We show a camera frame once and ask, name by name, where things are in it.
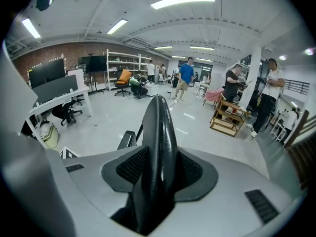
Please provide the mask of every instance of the black t-shirt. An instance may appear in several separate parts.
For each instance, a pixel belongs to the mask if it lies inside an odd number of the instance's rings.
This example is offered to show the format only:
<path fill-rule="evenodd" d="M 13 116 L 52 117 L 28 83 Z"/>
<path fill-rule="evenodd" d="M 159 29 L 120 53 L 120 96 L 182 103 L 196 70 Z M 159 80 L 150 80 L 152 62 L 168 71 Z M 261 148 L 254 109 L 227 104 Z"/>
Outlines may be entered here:
<path fill-rule="evenodd" d="M 225 96 L 237 96 L 238 91 L 238 83 L 230 83 L 227 81 L 227 78 L 230 77 L 234 80 L 238 80 L 238 76 L 236 76 L 233 71 L 229 70 L 226 73 L 226 79 L 225 79 Z"/>

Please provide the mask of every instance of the shoe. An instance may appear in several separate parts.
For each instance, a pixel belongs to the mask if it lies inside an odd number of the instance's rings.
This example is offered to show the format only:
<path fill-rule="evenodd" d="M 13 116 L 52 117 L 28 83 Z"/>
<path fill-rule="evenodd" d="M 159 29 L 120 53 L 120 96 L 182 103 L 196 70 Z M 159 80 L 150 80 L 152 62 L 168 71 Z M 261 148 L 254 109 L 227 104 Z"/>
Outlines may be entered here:
<path fill-rule="evenodd" d="M 253 126 L 252 124 L 247 124 L 248 128 L 250 128 L 253 131 Z"/>
<path fill-rule="evenodd" d="M 257 136 L 257 133 L 255 131 L 252 131 L 252 133 L 250 135 L 254 138 Z"/>

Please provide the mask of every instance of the black metal railing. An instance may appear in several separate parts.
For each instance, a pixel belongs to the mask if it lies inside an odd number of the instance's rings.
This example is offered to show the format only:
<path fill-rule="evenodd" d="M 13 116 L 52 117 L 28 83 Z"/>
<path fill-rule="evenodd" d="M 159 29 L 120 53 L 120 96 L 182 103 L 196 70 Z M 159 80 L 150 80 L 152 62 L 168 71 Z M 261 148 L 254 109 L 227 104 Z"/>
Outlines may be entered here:
<path fill-rule="evenodd" d="M 308 94 L 310 84 L 303 81 L 284 80 L 284 88 L 304 95 Z"/>

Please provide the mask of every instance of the chair with pink cloth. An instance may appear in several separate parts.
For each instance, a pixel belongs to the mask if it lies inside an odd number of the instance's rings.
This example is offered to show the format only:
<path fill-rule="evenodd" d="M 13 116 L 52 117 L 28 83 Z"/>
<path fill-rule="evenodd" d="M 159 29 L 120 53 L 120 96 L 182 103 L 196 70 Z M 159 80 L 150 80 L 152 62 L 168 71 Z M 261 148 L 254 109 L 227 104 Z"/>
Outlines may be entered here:
<path fill-rule="evenodd" d="M 224 89 L 223 88 L 220 88 L 220 89 L 217 89 L 217 90 L 208 90 L 206 93 L 205 93 L 205 96 L 204 96 L 204 103 L 203 105 L 205 104 L 205 102 L 208 100 L 208 101 L 214 101 L 214 104 L 215 104 L 215 107 L 216 107 L 216 104 L 220 101 L 221 99 L 221 93 L 224 92 Z"/>

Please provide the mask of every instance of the monitor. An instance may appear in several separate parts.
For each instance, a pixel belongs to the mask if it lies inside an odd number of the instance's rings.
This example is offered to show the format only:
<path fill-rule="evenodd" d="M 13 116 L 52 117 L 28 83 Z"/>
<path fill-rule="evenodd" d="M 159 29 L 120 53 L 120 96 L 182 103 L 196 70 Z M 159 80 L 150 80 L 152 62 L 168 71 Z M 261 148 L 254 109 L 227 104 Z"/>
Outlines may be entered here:
<path fill-rule="evenodd" d="M 62 78 L 64 76 L 65 69 L 63 59 L 51 61 L 29 70 L 29 77 L 32 88 Z"/>
<path fill-rule="evenodd" d="M 86 64 L 87 73 L 106 71 L 107 57 L 105 55 L 80 57 L 78 64 Z"/>

